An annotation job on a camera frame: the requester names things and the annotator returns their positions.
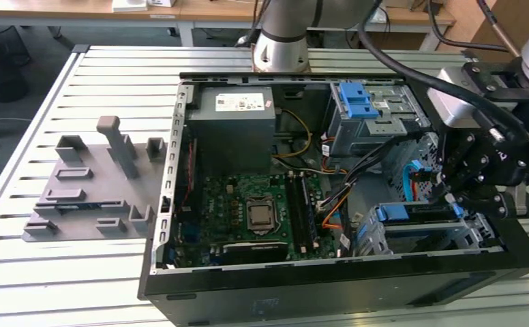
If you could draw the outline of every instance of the motherboard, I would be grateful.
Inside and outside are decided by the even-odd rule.
[[[206,177],[199,221],[180,227],[179,266],[333,258],[334,237],[314,217],[322,198],[315,174]]]

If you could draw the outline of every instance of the gray plastic peg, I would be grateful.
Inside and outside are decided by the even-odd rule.
[[[101,116],[97,122],[97,132],[105,135],[109,141],[113,158],[119,161],[120,168],[127,178],[137,178],[137,167],[135,167],[129,148],[119,132],[119,124],[119,117]]]

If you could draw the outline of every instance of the metal slotted table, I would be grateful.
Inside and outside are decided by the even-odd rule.
[[[392,54],[433,75],[465,61],[457,54]],[[310,57],[314,72],[387,72],[363,51],[311,50]],[[0,176],[0,326],[171,326],[151,303],[136,298],[144,239],[25,243],[23,227],[59,158],[61,135],[80,134],[85,143],[103,144],[97,118],[116,115],[133,142],[168,140],[179,73],[248,72],[250,63],[248,51],[232,48],[92,46],[71,54]],[[523,224],[529,233],[529,220]],[[424,327],[489,321],[529,326],[529,275],[444,307],[258,324]]]

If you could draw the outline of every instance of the screw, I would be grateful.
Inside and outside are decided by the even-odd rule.
[[[501,132],[497,130],[497,128],[489,129],[489,134],[493,136],[494,140],[497,142],[505,141],[505,137],[502,136]]]

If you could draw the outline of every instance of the ram slot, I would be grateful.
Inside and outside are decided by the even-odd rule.
[[[303,192],[303,177],[290,174],[285,178],[285,190],[289,204],[289,218],[291,220],[294,250],[307,253],[313,249],[310,227],[306,217],[307,194]]]
[[[301,187],[303,189],[303,198],[305,198],[305,224],[307,226],[307,244],[311,245],[313,249],[319,247],[319,243],[317,242],[317,228],[315,228],[315,216],[314,216],[314,205],[311,200],[309,199],[309,190],[306,177],[303,173],[301,173]]]

